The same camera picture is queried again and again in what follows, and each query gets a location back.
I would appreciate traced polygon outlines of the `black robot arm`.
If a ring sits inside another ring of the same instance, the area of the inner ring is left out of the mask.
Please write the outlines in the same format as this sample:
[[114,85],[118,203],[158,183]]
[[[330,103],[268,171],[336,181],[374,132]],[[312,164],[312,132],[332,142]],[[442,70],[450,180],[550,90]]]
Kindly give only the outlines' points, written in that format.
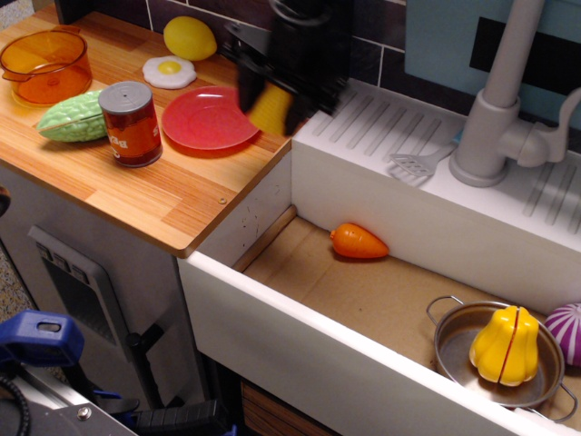
[[290,136],[333,114],[350,75],[351,1],[272,1],[271,29],[232,24],[223,54],[238,68],[239,107],[259,130]]

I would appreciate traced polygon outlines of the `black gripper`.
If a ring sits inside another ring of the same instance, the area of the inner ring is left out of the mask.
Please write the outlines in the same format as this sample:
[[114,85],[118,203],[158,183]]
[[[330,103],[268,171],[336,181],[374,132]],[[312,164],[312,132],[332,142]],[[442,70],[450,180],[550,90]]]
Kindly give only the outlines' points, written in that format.
[[231,39],[222,52],[238,66],[239,104],[252,109],[267,83],[291,93],[284,134],[292,135],[318,110],[332,114],[350,68],[350,36],[342,26],[275,23],[271,31],[226,26]]

